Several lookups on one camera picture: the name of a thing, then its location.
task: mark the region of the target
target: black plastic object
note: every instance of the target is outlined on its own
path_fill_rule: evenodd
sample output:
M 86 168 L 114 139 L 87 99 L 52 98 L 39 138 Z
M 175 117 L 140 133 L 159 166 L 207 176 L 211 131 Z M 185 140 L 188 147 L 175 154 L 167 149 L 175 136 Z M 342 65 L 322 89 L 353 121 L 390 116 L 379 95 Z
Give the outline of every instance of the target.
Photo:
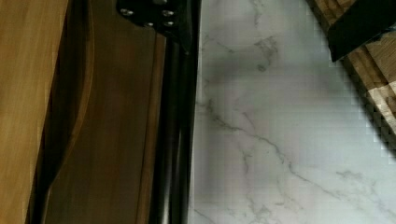
M 119 0 L 117 11 L 135 25 L 152 27 L 158 33 L 191 50 L 192 0 Z
M 329 28 L 329 48 L 332 61 L 338 61 L 360 47 L 378 40 L 382 34 L 394 31 L 396 0 L 357 0 Z

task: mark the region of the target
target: wood grain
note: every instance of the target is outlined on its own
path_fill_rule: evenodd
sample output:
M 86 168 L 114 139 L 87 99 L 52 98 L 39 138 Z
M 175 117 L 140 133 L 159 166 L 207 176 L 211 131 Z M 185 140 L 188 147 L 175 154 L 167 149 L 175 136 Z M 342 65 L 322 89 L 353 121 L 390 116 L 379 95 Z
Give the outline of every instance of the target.
M 306 0 L 317 16 L 323 31 L 327 31 L 356 0 Z M 376 120 L 386 130 L 387 141 L 396 138 L 396 34 L 385 35 L 380 41 L 362 46 L 342 61 L 352 80 L 359 82 L 359 91 L 373 105 Z
M 67 149 L 87 110 L 94 52 L 88 7 L 86 1 L 68 4 L 26 223 L 40 223 L 46 192 L 70 154 Z
M 149 212 L 164 38 L 122 18 L 112 1 L 90 3 L 92 84 L 49 190 L 49 224 L 136 223 Z
M 67 0 L 0 1 L 0 223 L 24 223 Z

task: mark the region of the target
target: marble countertop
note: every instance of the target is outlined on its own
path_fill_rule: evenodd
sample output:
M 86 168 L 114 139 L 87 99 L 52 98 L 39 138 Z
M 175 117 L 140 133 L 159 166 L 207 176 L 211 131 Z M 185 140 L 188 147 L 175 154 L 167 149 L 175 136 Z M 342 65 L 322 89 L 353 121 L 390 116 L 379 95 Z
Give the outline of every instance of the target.
M 396 223 L 396 160 L 304 0 L 205 0 L 191 224 Z

